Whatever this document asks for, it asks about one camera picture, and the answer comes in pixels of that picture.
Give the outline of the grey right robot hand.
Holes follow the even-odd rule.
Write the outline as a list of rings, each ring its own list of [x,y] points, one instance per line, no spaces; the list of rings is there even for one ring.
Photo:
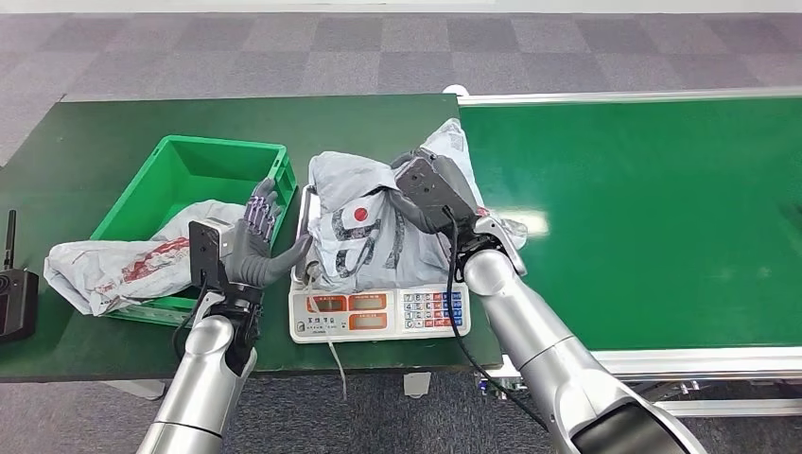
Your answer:
[[[392,206],[420,231],[443,232],[478,216],[479,203],[456,162],[425,148],[417,148],[392,162],[395,189],[389,193]]]

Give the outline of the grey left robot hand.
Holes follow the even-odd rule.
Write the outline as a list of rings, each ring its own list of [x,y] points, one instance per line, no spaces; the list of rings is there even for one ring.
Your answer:
[[[230,282],[265,288],[304,259],[313,238],[303,235],[277,256],[270,251],[270,238],[282,213],[277,204],[275,180],[266,178],[249,197],[242,217],[235,224],[232,252],[223,261]]]

